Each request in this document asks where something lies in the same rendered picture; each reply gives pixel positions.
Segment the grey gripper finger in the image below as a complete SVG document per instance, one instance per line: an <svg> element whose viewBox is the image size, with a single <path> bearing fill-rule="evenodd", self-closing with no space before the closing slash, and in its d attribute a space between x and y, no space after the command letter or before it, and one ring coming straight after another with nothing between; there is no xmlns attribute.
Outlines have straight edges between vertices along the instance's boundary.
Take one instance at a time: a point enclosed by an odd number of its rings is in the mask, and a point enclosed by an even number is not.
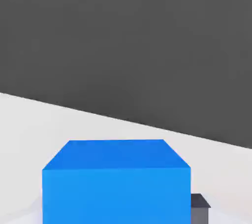
<svg viewBox="0 0 252 224"><path fill-rule="evenodd" d="M200 193L191 194L191 224L250 224L212 208Z"/></svg>

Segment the small blue cube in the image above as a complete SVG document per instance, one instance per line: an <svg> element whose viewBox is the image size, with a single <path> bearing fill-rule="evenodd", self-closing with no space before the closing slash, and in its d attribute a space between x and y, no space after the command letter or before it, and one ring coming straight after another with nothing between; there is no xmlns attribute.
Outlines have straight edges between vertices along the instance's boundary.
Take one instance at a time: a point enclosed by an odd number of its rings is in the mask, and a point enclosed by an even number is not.
<svg viewBox="0 0 252 224"><path fill-rule="evenodd" d="M163 140L69 141L42 170L42 224L191 224L190 166Z"/></svg>

